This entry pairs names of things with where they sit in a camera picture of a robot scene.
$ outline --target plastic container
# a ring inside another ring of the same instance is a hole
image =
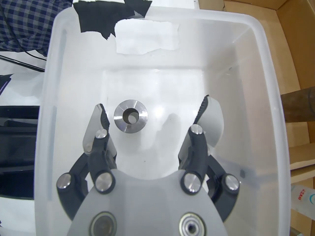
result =
[[[315,219],[315,190],[302,185],[292,185],[291,208]]]
[[[83,153],[96,104],[103,103],[118,169],[143,179],[178,169],[177,155],[206,94],[222,108],[224,133],[214,156],[241,181],[225,222],[229,235],[288,235],[290,173],[278,83],[261,24],[248,15],[151,7],[145,20],[179,24],[179,48],[117,54],[115,37],[80,32],[74,8],[55,19],[44,78],[35,163],[37,235],[66,235],[58,177]],[[113,121],[124,100],[145,105],[137,136]]]

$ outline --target plaid shirt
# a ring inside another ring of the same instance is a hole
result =
[[[73,0],[0,0],[8,23],[26,51],[36,49],[47,56],[56,15]],[[0,13],[0,51],[22,52]]]

